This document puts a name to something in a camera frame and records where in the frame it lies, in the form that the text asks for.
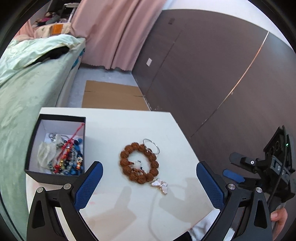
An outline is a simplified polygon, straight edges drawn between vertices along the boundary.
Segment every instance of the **white butterfly charm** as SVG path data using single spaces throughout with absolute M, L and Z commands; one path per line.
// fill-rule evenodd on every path
M 151 183 L 154 187 L 159 187 L 164 194 L 168 193 L 168 184 L 163 182 L 160 178 Z

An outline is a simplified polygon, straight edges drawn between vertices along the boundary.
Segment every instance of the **bracelet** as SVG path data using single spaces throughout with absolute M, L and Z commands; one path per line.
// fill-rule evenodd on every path
M 154 177 L 156 177 L 158 175 L 158 162 L 156 161 L 156 154 L 159 154 L 159 148 L 157 145 L 155 145 L 154 142 L 152 142 L 158 149 L 158 152 L 155 154 L 152 152 L 152 150 L 150 148 L 147 148 L 146 145 L 144 144 L 144 140 L 143 140 L 143 144 L 139 144 L 137 142 L 133 142 L 130 145 L 127 145 L 124 150 L 120 153 L 120 165 L 122 167 L 122 171 L 125 175 L 127 175 L 129 177 L 129 179 L 131 181 L 137 182 L 139 184 L 144 184 L 146 182 L 151 182 L 153 181 Z M 131 167 L 132 165 L 134 165 L 133 162 L 130 162 L 128 160 L 128 156 L 133 152 L 133 151 L 139 151 L 142 152 L 149 160 L 150 163 L 150 170 L 149 173 L 146 173 L 144 170 L 141 169 L 136 169 Z

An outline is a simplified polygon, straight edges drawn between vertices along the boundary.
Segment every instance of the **light switch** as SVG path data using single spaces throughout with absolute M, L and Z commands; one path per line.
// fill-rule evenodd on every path
M 151 62 L 152 62 L 152 59 L 149 58 L 147 63 L 146 63 L 148 67 L 151 65 Z

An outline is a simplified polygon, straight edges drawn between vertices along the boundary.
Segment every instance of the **white table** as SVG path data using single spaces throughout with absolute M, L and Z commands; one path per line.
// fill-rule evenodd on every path
M 170 113 L 84 108 L 42 108 L 41 113 L 86 117 L 85 167 L 100 161 L 104 174 L 80 213 L 99 241 L 173 241 L 214 209 L 196 176 L 198 159 Z M 122 174 L 120 152 L 144 138 L 160 148 L 158 177 L 168 183 L 167 195 Z M 145 170 L 149 167 L 140 153 L 129 159 L 142 160 Z M 27 175 L 29 210 L 39 186 L 61 188 Z M 57 212 L 67 238 L 75 240 L 61 209 Z

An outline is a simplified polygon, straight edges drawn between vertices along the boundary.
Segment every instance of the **metal screw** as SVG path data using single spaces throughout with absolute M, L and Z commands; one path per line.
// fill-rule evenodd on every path
M 39 187 L 39 188 L 37 188 L 37 192 L 38 193 L 41 193 L 43 191 L 43 187 Z
M 67 184 L 64 185 L 64 189 L 67 190 L 67 189 L 69 189 L 69 188 L 71 188 L 71 184 L 70 184 L 70 183 L 67 183 Z
M 228 184 L 228 188 L 229 188 L 230 190 L 234 190 L 234 189 L 235 189 L 235 185 L 232 184 L 232 183 L 230 183 L 230 184 Z
M 256 191 L 257 191 L 258 193 L 262 193 L 262 189 L 259 188 L 259 187 L 256 187 Z

